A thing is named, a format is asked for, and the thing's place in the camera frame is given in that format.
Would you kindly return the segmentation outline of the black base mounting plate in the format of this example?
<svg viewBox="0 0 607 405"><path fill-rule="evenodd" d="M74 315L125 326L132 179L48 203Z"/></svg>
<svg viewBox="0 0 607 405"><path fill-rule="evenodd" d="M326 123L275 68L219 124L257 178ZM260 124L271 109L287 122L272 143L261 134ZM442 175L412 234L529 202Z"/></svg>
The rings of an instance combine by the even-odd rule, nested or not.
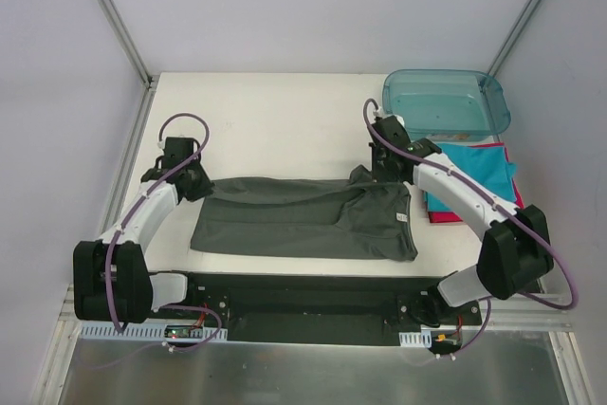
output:
<svg viewBox="0 0 607 405"><path fill-rule="evenodd" d="M435 277L339 277L191 273L175 309L157 315L195 320L200 307L218 314L229 341L395 346L416 332Z"/></svg>

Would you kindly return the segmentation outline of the aluminium frame post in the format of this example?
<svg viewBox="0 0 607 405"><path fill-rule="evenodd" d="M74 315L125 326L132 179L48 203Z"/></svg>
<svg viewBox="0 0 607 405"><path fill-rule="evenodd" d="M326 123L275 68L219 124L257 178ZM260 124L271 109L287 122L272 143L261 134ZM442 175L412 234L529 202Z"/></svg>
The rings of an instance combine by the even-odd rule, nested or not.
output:
<svg viewBox="0 0 607 405"><path fill-rule="evenodd" d="M505 39L487 69L488 75L496 77L499 74L508 57L530 26L532 19L543 4L543 1L544 0L526 0L524 2L521 11L518 13L514 23L510 27Z"/></svg>
<svg viewBox="0 0 607 405"><path fill-rule="evenodd" d="M97 2L108 25L113 30L120 47L124 51L127 60L135 70L138 79L146 88L151 87L154 83L154 75L150 72L146 63L144 63L133 37L121 17L116 3L114 0L97 0Z"/></svg>

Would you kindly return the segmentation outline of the folded cyan t shirt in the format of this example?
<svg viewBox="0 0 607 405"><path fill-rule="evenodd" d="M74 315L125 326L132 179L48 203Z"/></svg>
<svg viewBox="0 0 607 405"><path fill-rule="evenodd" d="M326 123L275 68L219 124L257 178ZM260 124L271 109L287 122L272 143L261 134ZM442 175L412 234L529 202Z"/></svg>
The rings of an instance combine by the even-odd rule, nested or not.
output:
<svg viewBox="0 0 607 405"><path fill-rule="evenodd" d="M438 146L460 170L504 200L522 204L514 182L517 165L508 158L501 142L480 146L439 143Z"/></svg>

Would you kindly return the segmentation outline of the dark grey t shirt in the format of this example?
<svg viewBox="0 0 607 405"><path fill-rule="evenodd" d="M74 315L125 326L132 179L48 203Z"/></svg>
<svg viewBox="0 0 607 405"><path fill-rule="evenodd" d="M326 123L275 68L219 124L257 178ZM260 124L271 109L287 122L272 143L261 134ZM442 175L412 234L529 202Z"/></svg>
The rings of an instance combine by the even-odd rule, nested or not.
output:
<svg viewBox="0 0 607 405"><path fill-rule="evenodd" d="M230 255L411 262L411 196L359 165L346 179L245 176L216 181L190 241Z"/></svg>

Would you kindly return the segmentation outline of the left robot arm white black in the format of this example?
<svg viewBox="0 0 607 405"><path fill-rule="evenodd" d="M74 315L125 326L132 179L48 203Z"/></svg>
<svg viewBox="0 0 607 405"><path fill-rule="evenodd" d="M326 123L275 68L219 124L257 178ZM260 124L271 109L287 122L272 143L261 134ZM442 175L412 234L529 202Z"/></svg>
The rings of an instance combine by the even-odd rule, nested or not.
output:
<svg viewBox="0 0 607 405"><path fill-rule="evenodd" d="M151 273L145 260L168 215L182 201L197 201L213 190L196 139L169 137L162 144L163 154L142 176L135 199L114 226L74 248L74 308L82 321L112 322L122 330L166 305L181 319L199 310L201 298L185 274Z"/></svg>

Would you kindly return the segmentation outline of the right aluminium frame post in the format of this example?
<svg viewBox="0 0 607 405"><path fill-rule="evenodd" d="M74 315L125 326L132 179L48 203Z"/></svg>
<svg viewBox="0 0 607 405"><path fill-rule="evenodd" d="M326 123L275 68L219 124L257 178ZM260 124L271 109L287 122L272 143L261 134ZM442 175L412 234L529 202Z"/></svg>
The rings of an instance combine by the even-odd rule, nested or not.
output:
<svg viewBox="0 0 607 405"><path fill-rule="evenodd" d="M510 27L505 39L487 69L488 75L496 77L499 74L508 57L530 26L532 19L543 4L543 1L544 0L526 0L524 2L521 11L518 13L514 23Z"/></svg>

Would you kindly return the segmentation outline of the left aluminium frame post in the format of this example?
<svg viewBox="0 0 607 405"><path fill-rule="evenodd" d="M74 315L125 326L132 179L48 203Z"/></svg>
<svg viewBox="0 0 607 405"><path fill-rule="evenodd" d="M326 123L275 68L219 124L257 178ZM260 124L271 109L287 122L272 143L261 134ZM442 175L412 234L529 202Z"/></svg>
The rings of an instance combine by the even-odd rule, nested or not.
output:
<svg viewBox="0 0 607 405"><path fill-rule="evenodd" d="M120 47L124 51L127 60L135 70L138 79L146 88L151 87L154 83L154 75L150 72L146 63L144 63L133 37L121 17L116 3L114 0L97 0L97 2L108 25L113 30Z"/></svg>

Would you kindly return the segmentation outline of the teal transparent plastic bin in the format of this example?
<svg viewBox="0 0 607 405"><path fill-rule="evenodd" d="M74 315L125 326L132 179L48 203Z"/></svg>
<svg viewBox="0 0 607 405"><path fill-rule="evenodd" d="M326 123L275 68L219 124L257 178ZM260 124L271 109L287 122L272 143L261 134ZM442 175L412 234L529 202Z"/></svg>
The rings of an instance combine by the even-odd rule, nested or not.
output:
<svg viewBox="0 0 607 405"><path fill-rule="evenodd" d="M502 86L479 71L397 70L384 81L382 108L404 120L413 140L481 142L511 123Z"/></svg>

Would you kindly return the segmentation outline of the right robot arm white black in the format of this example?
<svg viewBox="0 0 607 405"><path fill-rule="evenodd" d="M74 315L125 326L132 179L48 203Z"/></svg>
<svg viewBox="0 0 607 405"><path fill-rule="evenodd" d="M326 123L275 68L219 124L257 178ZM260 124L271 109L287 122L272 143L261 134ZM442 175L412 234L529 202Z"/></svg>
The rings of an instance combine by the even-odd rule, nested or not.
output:
<svg viewBox="0 0 607 405"><path fill-rule="evenodd" d="M367 128L374 178L437 197L481 242L475 265L444 277L410 305L413 320L429 327L449 323L462 306L485 298L507 300L553 269L541 210L520 208L491 193L430 140L410 140L396 116L375 117Z"/></svg>

